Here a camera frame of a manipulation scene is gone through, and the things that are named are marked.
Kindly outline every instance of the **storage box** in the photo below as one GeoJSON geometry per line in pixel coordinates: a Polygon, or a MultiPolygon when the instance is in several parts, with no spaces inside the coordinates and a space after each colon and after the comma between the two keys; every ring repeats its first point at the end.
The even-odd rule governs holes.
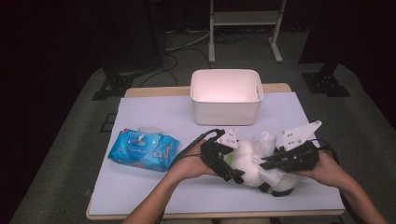
{"type": "Polygon", "coordinates": [[[192,74],[192,110],[198,124],[250,125],[262,97],[262,82],[253,70],[210,69],[192,74]]]}

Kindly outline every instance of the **gray carpet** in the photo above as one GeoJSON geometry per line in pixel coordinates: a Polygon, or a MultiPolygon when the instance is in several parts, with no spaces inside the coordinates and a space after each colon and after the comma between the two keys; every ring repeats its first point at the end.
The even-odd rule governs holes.
{"type": "MultiPolygon", "coordinates": [[[[310,121],[321,120],[316,132],[337,151],[342,166],[367,190],[378,208],[390,222],[396,220],[396,132],[377,109],[362,88],[357,77],[339,65],[335,76],[345,86],[350,97],[327,97],[311,94],[301,76],[302,72],[316,72],[321,64],[298,64],[307,33],[281,32],[278,39],[283,63],[276,63],[267,37],[270,33],[239,35],[241,41],[216,45],[216,62],[211,68],[246,68],[261,75],[262,82],[288,83],[296,91],[310,121]]],[[[172,47],[185,44],[197,35],[171,34],[172,47]]],[[[207,44],[190,48],[207,55],[207,44]]],[[[191,74],[208,68],[202,53],[182,50],[172,53],[177,66],[171,70],[178,85],[190,85],[191,74]]],[[[175,64],[167,57],[164,67],[175,64]]],[[[150,75],[135,79],[138,87],[150,75]]],[[[12,223],[120,223],[120,221],[88,220],[85,212],[90,201],[96,177],[106,152],[110,133],[100,132],[106,117],[117,113],[120,97],[92,101],[99,91],[105,74],[101,69],[92,74],[69,116],[55,139],[32,186],[17,210],[12,223]]],[[[160,74],[144,87],[175,86],[168,73],[160,74]]],[[[345,223],[354,223],[350,216],[341,215],[345,223]]],[[[282,224],[331,223],[338,217],[282,217],[282,224]]]]}

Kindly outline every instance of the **person's left hand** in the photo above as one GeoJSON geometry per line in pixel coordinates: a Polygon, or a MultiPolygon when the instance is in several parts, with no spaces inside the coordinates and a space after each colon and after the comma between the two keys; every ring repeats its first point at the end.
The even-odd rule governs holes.
{"type": "Polygon", "coordinates": [[[216,175],[216,173],[204,164],[199,154],[201,154],[202,140],[191,148],[181,160],[177,161],[169,170],[169,175],[174,175],[179,180],[195,178],[201,175],[216,175]]]}

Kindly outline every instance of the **blue wet wipes package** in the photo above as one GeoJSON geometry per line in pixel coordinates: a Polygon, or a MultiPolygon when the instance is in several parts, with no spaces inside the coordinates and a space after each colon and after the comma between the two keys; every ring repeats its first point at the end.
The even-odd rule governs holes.
{"type": "Polygon", "coordinates": [[[169,135],[124,129],[108,158],[118,164],[165,172],[177,154],[178,144],[169,135]]]}

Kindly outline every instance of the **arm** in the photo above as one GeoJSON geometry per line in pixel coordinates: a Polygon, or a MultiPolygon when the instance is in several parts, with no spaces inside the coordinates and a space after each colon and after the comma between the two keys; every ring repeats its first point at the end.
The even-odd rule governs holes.
{"type": "MultiPolygon", "coordinates": [[[[202,143],[197,144],[186,155],[199,154],[202,143]]],[[[122,223],[155,223],[169,203],[178,184],[184,179],[201,175],[215,175],[215,173],[201,161],[200,157],[190,156],[178,161],[148,197],[122,223]]]]}
{"type": "Polygon", "coordinates": [[[317,180],[320,184],[338,188],[351,209],[365,223],[388,223],[361,185],[344,171],[329,153],[319,152],[319,162],[314,170],[295,172],[295,174],[304,175],[317,180]]]}

